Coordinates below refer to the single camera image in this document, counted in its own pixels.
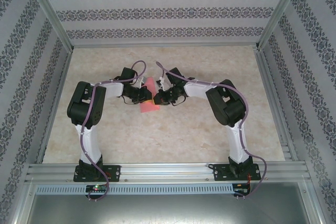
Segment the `marble surface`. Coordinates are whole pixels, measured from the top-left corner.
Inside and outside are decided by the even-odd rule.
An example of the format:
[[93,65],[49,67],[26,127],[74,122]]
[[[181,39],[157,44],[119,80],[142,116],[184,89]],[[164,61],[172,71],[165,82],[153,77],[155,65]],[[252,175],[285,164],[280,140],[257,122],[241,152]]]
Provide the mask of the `marble surface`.
[[[44,163],[78,162],[79,139],[66,114],[77,83],[112,79],[139,59],[148,65],[145,75],[155,80],[161,75],[157,60],[167,69],[178,67],[186,77],[230,79],[249,103],[249,150],[267,161],[285,160],[252,47],[139,47],[74,50]],[[142,68],[138,64],[135,70]],[[148,113],[121,98],[105,100],[98,138],[105,163],[227,162],[229,154],[226,129],[200,98]]]

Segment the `pink object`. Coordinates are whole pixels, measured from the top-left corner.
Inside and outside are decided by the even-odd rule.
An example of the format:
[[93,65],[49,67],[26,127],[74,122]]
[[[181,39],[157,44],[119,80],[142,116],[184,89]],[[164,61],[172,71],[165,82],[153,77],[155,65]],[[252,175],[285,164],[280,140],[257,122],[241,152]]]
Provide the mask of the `pink object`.
[[[147,78],[147,81],[144,84],[144,86],[147,86],[147,89],[152,93],[152,98],[153,98],[156,95],[154,78],[153,77]],[[155,111],[155,110],[160,110],[160,106],[155,105],[153,100],[140,103],[141,113]]]

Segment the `patterned wallpaper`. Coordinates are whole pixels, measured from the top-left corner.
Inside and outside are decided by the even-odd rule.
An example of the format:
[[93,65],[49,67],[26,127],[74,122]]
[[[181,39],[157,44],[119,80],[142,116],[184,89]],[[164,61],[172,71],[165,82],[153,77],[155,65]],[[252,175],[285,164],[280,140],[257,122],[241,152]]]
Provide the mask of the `patterned wallpaper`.
[[257,42],[279,0],[50,0],[78,45]]
[[0,223],[51,116],[67,52],[37,0],[0,0]]
[[264,48],[298,157],[336,222],[336,0],[291,0]]

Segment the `vented metal panel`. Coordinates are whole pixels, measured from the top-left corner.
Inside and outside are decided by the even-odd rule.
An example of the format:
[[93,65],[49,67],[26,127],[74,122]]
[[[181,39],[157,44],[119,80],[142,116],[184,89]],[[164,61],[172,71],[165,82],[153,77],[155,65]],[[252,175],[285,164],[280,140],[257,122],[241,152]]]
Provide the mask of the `vented metal panel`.
[[[36,195],[83,195],[86,185],[40,185]],[[232,184],[110,185],[111,195],[232,194]]]

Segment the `purple cable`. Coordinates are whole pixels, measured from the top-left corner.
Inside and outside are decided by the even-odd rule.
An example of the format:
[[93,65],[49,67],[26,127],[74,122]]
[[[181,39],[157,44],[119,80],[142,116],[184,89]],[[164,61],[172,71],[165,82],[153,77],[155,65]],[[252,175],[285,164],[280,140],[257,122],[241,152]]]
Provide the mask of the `purple cable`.
[[245,198],[248,198],[249,196],[251,196],[260,186],[261,182],[263,182],[264,178],[265,178],[265,175],[266,175],[266,171],[267,171],[267,163],[266,161],[262,158],[262,157],[259,157],[259,156],[256,156],[252,153],[250,153],[248,150],[246,150],[246,147],[244,145],[244,142],[243,142],[243,133],[242,133],[242,125],[243,123],[245,122],[246,118],[247,118],[247,115],[248,115],[248,112],[249,112],[249,109],[248,109],[248,104],[247,104],[247,100],[246,98],[243,96],[242,93],[240,93],[238,90],[236,90],[235,88],[229,86],[229,85],[225,85],[225,84],[221,84],[221,83],[213,83],[213,82],[206,82],[206,81],[196,81],[196,80],[189,80],[187,78],[184,78],[182,76],[178,76],[177,74],[174,74],[170,71],[168,71],[167,69],[165,69],[161,63],[159,63],[158,61],[156,62],[156,65],[158,65],[164,72],[167,72],[169,74],[171,74],[172,76],[175,76],[177,78],[180,78],[181,80],[184,80],[184,81],[187,81],[187,82],[193,82],[193,83],[199,83],[199,84],[205,84],[205,85],[210,85],[210,86],[220,86],[220,87],[223,87],[223,88],[227,88],[227,89],[231,89],[232,91],[236,92],[240,97],[241,99],[243,100],[244,102],[244,105],[245,105],[245,108],[246,108],[246,113],[245,113],[245,116],[244,118],[242,119],[242,121],[240,122],[239,124],[239,138],[240,138],[240,144],[242,145],[243,147],[243,150],[245,151],[245,153],[251,157],[255,157],[257,159],[260,159],[264,165],[265,165],[265,169],[264,169],[264,173],[259,181],[259,183],[257,184],[256,188],[249,193],[249,195],[247,195]]
[[[139,77],[141,77],[144,73],[145,73],[145,71],[146,71],[146,67],[147,67],[147,65],[146,65],[146,62],[144,62],[143,60],[138,60],[138,61],[136,61],[134,64],[133,64],[133,66],[132,66],[132,68],[137,64],[137,63],[139,63],[139,62],[142,62],[143,64],[144,64],[144,68],[143,68],[143,70],[142,70],[142,72],[138,75],[138,76],[136,76],[136,77],[134,77],[134,78],[132,78],[132,79],[128,79],[128,80],[108,80],[108,81],[102,81],[102,82],[98,82],[98,83],[96,83],[94,86],[93,86],[93,91],[92,91],[92,96],[91,96],[91,101],[90,101],[90,105],[89,105],[89,110],[88,110],[88,113],[86,114],[86,117],[85,117],[85,120],[84,120],[84,122],[83,122],[83,124],[82,124],[82,128],[81,128],[81,131],[80,131],[80,147],[82,148],[82,151],[83,151],[83,153],[85,154],[85,157],[90,161],[90,163],[105,177],[105,179],[106,179],[106,185],[107,185],[107,187],[106,187],[106,191],[105,191],[105,193],[102,195],[102,196],[100,196],[98,199],[95,199],[95,201],[98,201],[98,200],[101,200],[102,198],[104,198],[105,196],[106,196],[106,194],[108,193],[108,191],[109,191],[109,188],[110,188],[110,186],[109,186],[109,178],[107,177],[107,175],[105,174],[105,172],[102,170],[102,169],[100,169],[99,168],[99,166],[98,165],[96,165],[95,164],[95,162],[90,158],[90,156],[88,155],[88,153],[87,153],[87,151],[85,150],[85,148],[84,148],[84,144],[83,144],[83,135],[84,135],[84,129],[85,129],[85,125],[86,125],[86,123],[88,122],[88,120],[89,120],[89,117],[90,117],[90,114],[91,114],[91,111],[92,111],[92,106],[93,106],[93,101],[94,101],[94,99],[95,99],[95,93],[96,93],[96,88],[99,86],[99,85],[102,85],[102,84],[108,84],[108,83],[112,83],[112,82],[127,82],[127,81],[133,81],[133,80],[135,80],[135,79],[137,79],[137,78],[139,78]],[[91,194],[91,192],[89,192],[89,194],[88,194],[88,198],[89,198],[89,200],[92,200],[91,198],[90,198],[90,194]]]

